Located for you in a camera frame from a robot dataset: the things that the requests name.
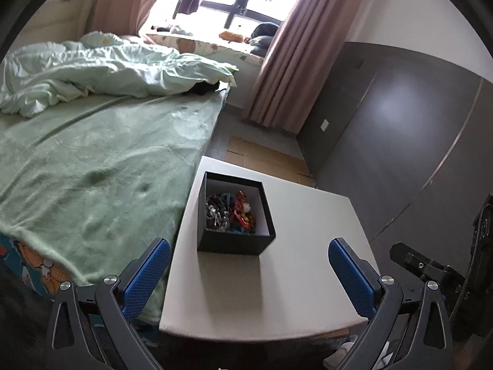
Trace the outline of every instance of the blue textured pad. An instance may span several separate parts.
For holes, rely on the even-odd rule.
[[[123,315],[127,320],[137,317],[144,310],[152,291],[156,288],[169,264],[171,250],[168,241],[162,241],[142,265],[124,292]]]
[[[377,311],[375,292],[335,239],[329,245],[329,261],[356,312],[370,320]]]

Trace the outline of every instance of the black box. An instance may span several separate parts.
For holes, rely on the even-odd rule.
[[[255,234],[233,234],[206,228],[206,198],[242,191],[255,217]],[[274,240],[275,229],[262,182],[206,172],[199,193],[197,250],[258,256]]]

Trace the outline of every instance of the table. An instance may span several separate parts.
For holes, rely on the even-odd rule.
[[[276,238],[260,256],[197,252],[197,202],[205,171],[263,183]],[[203,157],[169,273],[159,329],[216,341],[327,334],[366,322],[329,264],[337,237],[378,272],[348,198]]]

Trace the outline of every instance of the green bed sheet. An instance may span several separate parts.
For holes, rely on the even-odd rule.
[[[174,247],[226,95],[91,95],[30,120],[0,115],[0,232],[79,285],[119,274],[156,237]],[[159,322],[166,279],[140,317],[148,324]]]

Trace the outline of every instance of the wall outlet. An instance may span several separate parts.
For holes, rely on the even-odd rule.
[[[322,125],[320,125],[320,129],[322,129],[322,132],[325,132],[328,126],[329,126],[329,121],[324,120],[324,122],[322,122]]]

